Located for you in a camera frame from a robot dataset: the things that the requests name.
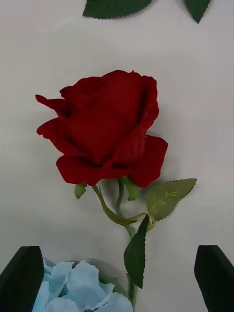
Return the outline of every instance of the flower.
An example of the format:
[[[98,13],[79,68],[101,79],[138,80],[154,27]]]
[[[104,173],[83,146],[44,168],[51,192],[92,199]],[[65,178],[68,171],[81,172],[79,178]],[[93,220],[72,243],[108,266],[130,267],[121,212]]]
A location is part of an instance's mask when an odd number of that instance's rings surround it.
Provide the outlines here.
[[[167,143],[146,135],[159,112],[156,80],[117,70],[60,93],[60,99],[36,96],[58,115],[37,133],[64,154],[57,167],[67,183],[93,186],[129,176],[146,187],[160,176]]]
[[[124,295],[113,292],[113,284],[102,284],[98,269],[85,261],[50,267],[44,261],[44,278],[32,312],[133,312]]]

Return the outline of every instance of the serrated leaf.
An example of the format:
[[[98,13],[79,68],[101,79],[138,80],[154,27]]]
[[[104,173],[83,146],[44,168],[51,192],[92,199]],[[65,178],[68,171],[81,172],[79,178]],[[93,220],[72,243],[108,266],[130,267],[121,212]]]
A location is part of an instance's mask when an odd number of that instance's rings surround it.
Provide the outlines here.
[[[128,176],[122,177],[123,183],[126,185],[128,190],[128,200],[135,200],[137,199],[140,191],[140,187],[132,182],[132,180]]]
[[[146,204],[155,221],[166,218],[178,202],[194,187],[196,179],[165,182],[152,186],[146,194]]]
[[[129,219],[125,219],[125,218],[121,218],[120,216],[115,214],[113,211],[111,211],[107,207],[107,205],[105,203],[105,200],[104,200],[104,198],[102,196],[101,189],[99,188],[99,190],[98,190],[98,187],[95,185],[95,186],[93,186],[93,190],[97,194],[104,212],[106,213],[108,218],[111,219],[114,223],[126,226],[126,225],[129,225],[129,224],[137,222],[136,219],[130,219],[130,218]]]
[[[87,0],[83,16],[96,19],[115,19],[136,13],[152,0]]]
[[[184,0],[193,19],[199,23],[211,0]]]
[[[103,284],[113,284],[115,286],[114,292],[121,293],[129,299],[127,292],[122,288],[117,277],[107,276],[105,273],[100,272],[99,270],[99,281]]]
[[[132,281],[140,288],[143,287],[145,270],[145,236],[149,224],[149,216],[146,215],[137,233],[128,244],[124,252],[125,268]]]
[[[86,182],[82,184],[76,184],[74,193],[77,199],[81,198],[81,196],[86,192],[86,186],[87,186]]]

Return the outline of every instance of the red petal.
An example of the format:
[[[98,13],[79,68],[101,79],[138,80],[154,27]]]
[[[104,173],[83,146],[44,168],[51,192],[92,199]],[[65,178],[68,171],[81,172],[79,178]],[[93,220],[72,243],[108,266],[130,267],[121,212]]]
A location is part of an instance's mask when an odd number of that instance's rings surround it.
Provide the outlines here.
[[[71,104],[73,113],[93,103],[95,92],[100,86],[100,79],[100,77],[83,78],[74,86],[65,87],[60,91],[61,96]]]
[[[43,96],[36,95],[36,100],[45,106],[54,109],[60,118],[67,118],[71,114],[70,106],[67,100],[63,98],[47,99]]]
[[[130,133],[131,124],[96,102],[65,122],[66,135],[91,156],[94,164],[103,164],[115,147]]]
[[[143,92],[142,78],[138,73],[114,71],[103,76],[104,84],[97,97],[109,109],[136,124],[139,117]]]
[[[160,137],[146,136],[144,155],[129,174],[135,184],[146,187],[159,178],[167,145]]]
[[[126,164],[142,157],[145,149],[145,135],[158,116],[156,80],[143,76],[144,92],[142,113],[136,128],[118,145],[113,157],[104,166]]]
[[[67,183],[95,185],[102,179],[114,179],[126,176],[129,169],[93,167],[79,157],[62,156],[56,165]]]
[[[49,120],[38,128],[37,134],[51,140],[54,146],[66,155],[81,155],[82,153],[69,140],[63,137],[60,125],[61,120],[59,118]]]

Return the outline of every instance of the black object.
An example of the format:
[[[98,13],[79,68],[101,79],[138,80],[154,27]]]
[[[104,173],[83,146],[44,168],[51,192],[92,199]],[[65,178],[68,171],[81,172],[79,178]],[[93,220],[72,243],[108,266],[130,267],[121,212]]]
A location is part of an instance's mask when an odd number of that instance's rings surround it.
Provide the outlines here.
[[[32,312],[43,276],[39,246],[21,247],[0,275],[0,312]]]
[[[217,245],[199,246],[195,277],[209,312],[234,312],[234,267]]]

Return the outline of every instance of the light blue flower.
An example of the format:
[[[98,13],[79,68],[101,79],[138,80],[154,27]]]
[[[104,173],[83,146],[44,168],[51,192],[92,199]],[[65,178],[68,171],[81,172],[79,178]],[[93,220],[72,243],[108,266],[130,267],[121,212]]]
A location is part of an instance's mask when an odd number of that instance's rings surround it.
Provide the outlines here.
[[[32,312],[133,312],[131,302],[113,293],[113,284],[102,284],[98,269],[81,261],[60,262],[50,267],[44,261],[44,278]]]

